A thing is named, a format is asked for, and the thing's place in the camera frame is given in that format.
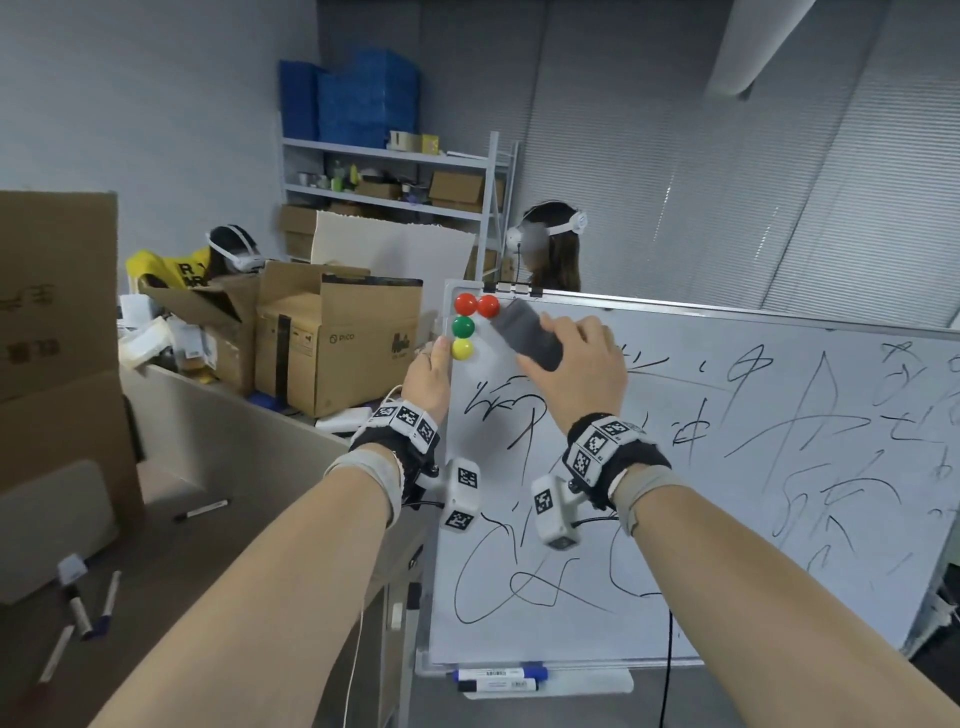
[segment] red magnet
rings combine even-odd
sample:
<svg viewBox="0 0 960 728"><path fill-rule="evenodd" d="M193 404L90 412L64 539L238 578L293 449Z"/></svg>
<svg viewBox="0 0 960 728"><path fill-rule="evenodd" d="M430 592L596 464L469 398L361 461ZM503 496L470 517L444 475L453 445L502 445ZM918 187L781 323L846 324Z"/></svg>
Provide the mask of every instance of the red magnet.
<svg viewBox="0 0 960 728"><path fill-rule="evenodd" d="M500 312L500 300L496 296L483 296L477 304L477 310L485 319L491 319Z"/></svg>
<svg viewBox="0 0 960 728"><path fill-rule="evenodd" d="M472 293L461 293L454 300L453 307L461 316L470 316L477 309L476 297Z"/></svg>

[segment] long hair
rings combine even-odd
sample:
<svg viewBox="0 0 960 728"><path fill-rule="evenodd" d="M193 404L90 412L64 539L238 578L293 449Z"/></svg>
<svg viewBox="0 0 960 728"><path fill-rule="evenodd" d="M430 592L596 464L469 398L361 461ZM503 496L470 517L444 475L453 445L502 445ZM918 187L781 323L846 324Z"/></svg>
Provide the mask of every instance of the long hair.
<svg viewBox="0 0 960 728"><path fill-rule="evenodd" d="M523 219L553 228L568 222L575 212L567 203L549 202L532 207ZM530 285L579 293L580 235L573 231L551 235L546 262L531 272Z"/></svg>

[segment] desk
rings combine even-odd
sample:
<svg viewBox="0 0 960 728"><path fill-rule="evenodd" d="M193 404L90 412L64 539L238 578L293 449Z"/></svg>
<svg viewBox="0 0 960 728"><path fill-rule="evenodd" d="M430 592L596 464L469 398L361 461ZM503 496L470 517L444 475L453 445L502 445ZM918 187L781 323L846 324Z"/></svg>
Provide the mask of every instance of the desk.
<svg viewBox="0 0 960 728"><path fill-rule="evenodd" d="M22 716L18 728L86 726L256 534L347 448L340 438L155 367L124 372L122 379L147 456L139 466L147 521L135 537L89 561L81 589L91 616L99 613L110 574L123 572L110 632L68 645L49 700ZM233 502L172 522L175 514L218 497ZM389 629L389 616L393 604L404 601L407 583L420 577L419 563L408 567L436 518L426 511L405 509L377 557L351 693L352 724L383 725L396 708L403 632ZM0 706L36 680L64 619L53 586L0 608ZM355 639L354 628L327 682L318 725L342 720Z"/></svg>

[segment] yellow magnet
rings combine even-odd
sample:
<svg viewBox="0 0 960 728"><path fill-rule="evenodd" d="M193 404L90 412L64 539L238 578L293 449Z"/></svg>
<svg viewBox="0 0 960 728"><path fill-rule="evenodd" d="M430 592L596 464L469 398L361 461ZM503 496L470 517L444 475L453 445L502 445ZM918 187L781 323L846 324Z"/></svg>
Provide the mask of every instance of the yellow magnet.
<svg viewBox="0 0 960 728"><path fill-rule="evenodd" d="M453 346L450 347L450 353L457 361L464 361L473 356L473 342L469 339L454 339Z"/></svg>

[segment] forearm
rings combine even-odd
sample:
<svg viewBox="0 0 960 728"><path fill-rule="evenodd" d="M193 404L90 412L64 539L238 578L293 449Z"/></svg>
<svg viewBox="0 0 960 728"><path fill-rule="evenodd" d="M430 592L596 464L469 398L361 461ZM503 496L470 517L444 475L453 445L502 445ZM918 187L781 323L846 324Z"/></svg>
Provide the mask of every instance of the forearm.
<svg viewBox="0 0 960 728"><path fill-rule="evenodd" d="M876 632L705 498L667 486L634 513L667 603L748 725L960 725Z"/></svg>
<svg viewBox="0 0 960 728"><path fill-rule="evenodd" d="M247 547L91 727L309 726L389 508L365 473L331 473Z"/></svg>

